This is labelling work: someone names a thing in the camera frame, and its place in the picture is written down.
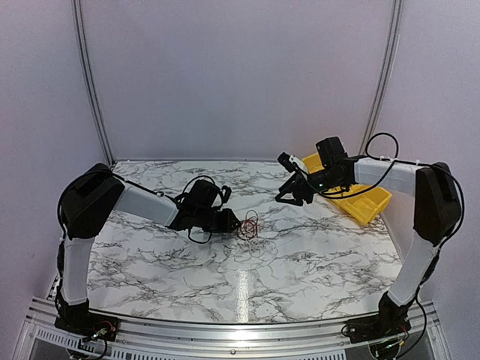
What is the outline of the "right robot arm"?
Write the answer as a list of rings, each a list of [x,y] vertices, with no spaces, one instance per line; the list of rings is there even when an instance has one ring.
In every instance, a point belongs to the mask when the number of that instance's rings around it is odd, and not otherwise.
[[[292,154],[281,153],[277,161],[290,174],[276,201],[294,206],[325,200],[353,200],[383,188],[410,206],[409,247],[392,285],[382,295],[377,314],[350,320],[351,337],[372,332],[391,335],[404,325],[407,313],[437,266],[444,245],[461,228],[465,199],[459,181],[444,162],[425,163],[364,153],[347,154],[341,140],[328,137],[316,144],[321,167],[316,172]]]

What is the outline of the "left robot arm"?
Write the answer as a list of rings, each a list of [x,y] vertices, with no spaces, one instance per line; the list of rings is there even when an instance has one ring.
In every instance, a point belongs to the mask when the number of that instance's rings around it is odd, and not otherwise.
[[[80,334],[95,327],[87,290],[91,252],[113,216],[123,214],[185,232],[188,240],[193,230],[211,238],[234,233],[241,226],[234,211],[226,207],[230,195],[230,187],[220,187],[201,175],[179,195],[170,196],[129,181],[102,163],[75,178],[61,193],[56,210],[61,228],[55,297],[58,318]]]

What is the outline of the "yellow three-compartment bin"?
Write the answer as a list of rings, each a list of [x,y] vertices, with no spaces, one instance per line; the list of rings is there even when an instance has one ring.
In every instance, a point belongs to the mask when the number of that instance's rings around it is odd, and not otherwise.
[[[304,168],[310,174],[323,170],[320,156],[317,153],[303,157],[301,161],[304,164]],[[343,195],[355,194],[366,188],[368,188],[367,185],[356,184],[350,188],[350,192],[344,193]],[[327,200],[351,215],[362,226],[367,226],[376,219],[380,212],[386,209],[391,198],[392,194],[389,191],[382,187],[376,187],[373,190],[348,199]]]

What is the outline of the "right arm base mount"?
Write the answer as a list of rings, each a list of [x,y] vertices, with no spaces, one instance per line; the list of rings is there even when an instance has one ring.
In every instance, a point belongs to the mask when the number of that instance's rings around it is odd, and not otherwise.
[[[396,359],[410,337],[410,306],[411,303],[397,306],[388,297],[382,297],[377,314],[347,320],[340,333],[351,344],[367,342],[374,359]]]

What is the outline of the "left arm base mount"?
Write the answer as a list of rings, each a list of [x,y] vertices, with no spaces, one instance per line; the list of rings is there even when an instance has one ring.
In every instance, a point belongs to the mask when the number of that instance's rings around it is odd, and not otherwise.
[[[92,341],[103,343],[99,355],[81,355],[79,352],[67,352],[72,359],[104,359],[107,356],[109,342],[116,339],[120,320],[114,316],[92,313],[89,302],[70,306],[57,297],[54,301],[57,317],[54,326],[66,332],[80,335],[81,344]]]

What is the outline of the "aluminium front rail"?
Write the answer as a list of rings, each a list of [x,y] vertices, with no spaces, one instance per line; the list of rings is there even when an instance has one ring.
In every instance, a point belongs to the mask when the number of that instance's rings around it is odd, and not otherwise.
[[[54,326],[52,301],[33,298],[13,359],[83,356],[105,359],[374,359],[389,343],[404,341],[400,359],[452,359],[432,302],[412,306],[408,333],[352,343],[347,319],[276,324],[208,324],[116,314],[118,330],[108,343],[83,343],[81,336]]]

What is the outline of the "left aluminium corner post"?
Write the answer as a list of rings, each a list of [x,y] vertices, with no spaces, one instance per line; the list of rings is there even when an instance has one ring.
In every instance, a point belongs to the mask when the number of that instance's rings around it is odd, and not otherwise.
[[[106,159],[106,163],[112,167],[115,165],[116,160],[113,156],[113,150],[107,135],[107,127],[105,125],[104,116],[101,109],[101,102],[96,89],[94,71],[89,55],[83,2],[80,0],[73,0],[71,3],[73,8],[73,24],[75,28],[77,47],[79,50],[79,61],[82,68],[88,104],[91,109],[94,126],[97,131],[97,137],[100,142],[103,156]]]

